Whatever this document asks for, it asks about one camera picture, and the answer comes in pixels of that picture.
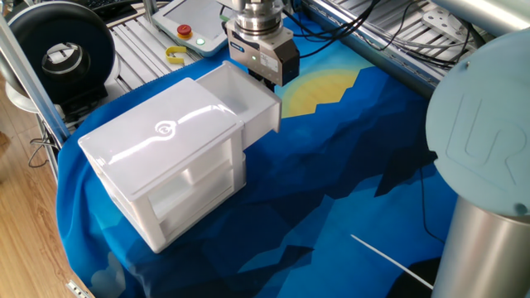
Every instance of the blue cloth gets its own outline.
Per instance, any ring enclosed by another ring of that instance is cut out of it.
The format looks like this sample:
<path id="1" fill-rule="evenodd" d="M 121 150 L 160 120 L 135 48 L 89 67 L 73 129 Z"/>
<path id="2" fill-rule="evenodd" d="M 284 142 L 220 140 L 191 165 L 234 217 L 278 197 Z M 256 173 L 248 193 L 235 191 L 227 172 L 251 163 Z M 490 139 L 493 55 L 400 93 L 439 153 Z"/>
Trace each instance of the blue cloth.
<path id="1" fill-rule="evenodd" d="M 302 54 L 321 46 L 296 43 Z M 439 257 L 442 245 L 423 229 L 417 171 L 428 163 L 426 101 L 340 43 L 302 60 L 301 77 L 340 57 L 363 65 L 342 99 L 284 118 L 279 133 L 247 149 L 247 185 L 160 254 L 113 204 L 77 141 L 179 80 L 211 71 L 228 52 L 94 111 L 59 154 L 57 191 L 67 257 L 94 295 L 385 297 L 400 270 L 350 234 L 406 266 Z M 432 164 L 423 173 L 427 224 L 445 238 L 455 193 Z"/>

